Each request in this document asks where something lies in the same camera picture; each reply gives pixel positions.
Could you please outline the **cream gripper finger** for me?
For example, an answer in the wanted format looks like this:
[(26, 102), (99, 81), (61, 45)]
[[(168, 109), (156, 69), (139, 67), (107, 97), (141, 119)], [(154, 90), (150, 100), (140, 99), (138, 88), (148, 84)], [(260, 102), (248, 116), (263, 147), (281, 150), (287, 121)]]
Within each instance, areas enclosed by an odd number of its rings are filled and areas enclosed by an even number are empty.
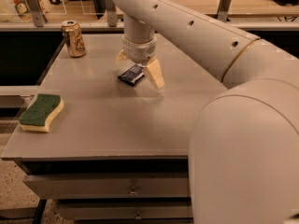
[(121, 50), (119, 52), (119, 54), (117, 55), (115, 62), (120, 63), (120, 62), (127, 61), (127, 60), (128, 60), (128, 58), (127, 58), (126, 54), (124, 53), (123, 50)]
[(143, 73), (156, 90), (161, 90), (164, 87), (162, 68), (156, 58), (147, 62), (143, 68)]

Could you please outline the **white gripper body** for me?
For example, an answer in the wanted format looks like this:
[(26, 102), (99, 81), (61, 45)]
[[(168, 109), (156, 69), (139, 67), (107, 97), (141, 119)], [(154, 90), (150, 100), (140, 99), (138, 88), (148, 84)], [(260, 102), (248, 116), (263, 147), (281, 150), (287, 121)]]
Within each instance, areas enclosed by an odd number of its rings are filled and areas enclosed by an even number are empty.
[(147, 63), (156, 54), (156, 43), (156, 36), (154, 36), (151, 41), (140, 44), (130, 41), (123, 36), (121, 58), (134, 63)]

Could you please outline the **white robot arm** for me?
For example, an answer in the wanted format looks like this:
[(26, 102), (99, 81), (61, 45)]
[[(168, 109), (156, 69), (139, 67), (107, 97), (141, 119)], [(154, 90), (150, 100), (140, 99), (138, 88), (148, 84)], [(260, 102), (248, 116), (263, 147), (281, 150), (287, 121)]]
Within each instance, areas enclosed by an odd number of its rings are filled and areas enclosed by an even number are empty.
[(169, 0), (113, 0), (220, 81), (189, 145), (194, 224), (298, 224), (299, 63)]

